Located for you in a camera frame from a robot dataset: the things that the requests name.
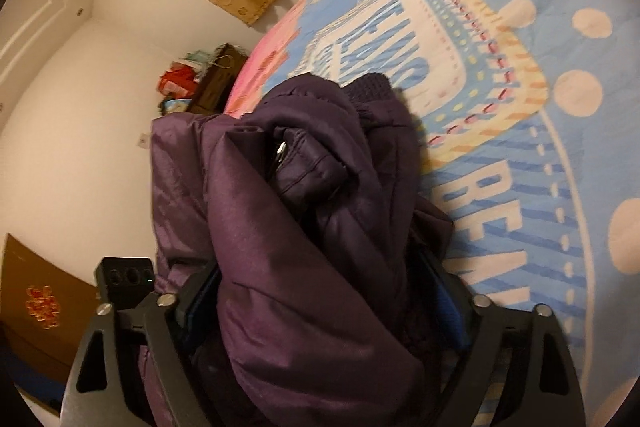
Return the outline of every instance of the black bracket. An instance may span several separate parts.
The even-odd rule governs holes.
[[[425,248],[412,247],[408,271],[460,361],[439,407],[424,427],[471,427],[503,348],[512,357],[492,426],[585,427],[575,368],[558,319],[544,304],[505,309],[472,295]],[[145,427],[153,424],[130,346],[147,345],[176,427],[222,427],[190,377],[187,355],[216,326],[222,275],[215,261],[178,295],[149,293],[117,310],[102,304],[86,331],[62,406],[62,427]]]

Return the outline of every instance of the zipper pull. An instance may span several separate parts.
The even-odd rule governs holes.
[[[284,162],[284,158],[287,155],[288,149],[289,147],[287,146],[287,142],[281,142],[281,144],[278,146],[276,155],[273,158],[273,162],[271,163],[271,168],[269,169],[269,176],[267,177],[267,179],[273,178],[275,173],[278,171],[280,165],[282,165],[282,162]]]

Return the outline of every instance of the wooden furniture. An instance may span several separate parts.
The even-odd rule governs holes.
[[[231,89],[248,57],[231,44],[220,48],[215,64],[200,82],[187,112],[217,114],[225,109]]]
[[[0,285],[0,362],[13,371],[12,379],[25,393],[50,405],[52,394],[64,389],[99,303],[94,286],[7,236]]]

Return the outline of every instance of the blue bedsheet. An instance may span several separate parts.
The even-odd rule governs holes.
[[[640,374],[639,15],[640,0],[303,0],[254,64],[260,93],[306,71],[390,77],[428,144],[422,188],[456,220],[447,269],[555,309],[592,427]]]

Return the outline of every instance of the puffer jacket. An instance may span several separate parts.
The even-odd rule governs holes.
[[[239,120],[154,123],[157,290],[215,258],[219,328],[191,360],[227,426],[415,425],[440,366],[408,288],[410,229],[442,253],[452,223],[418,196],[414,122],[388,80],[304,74]],[[171,425],[148,353],[156,422]]]

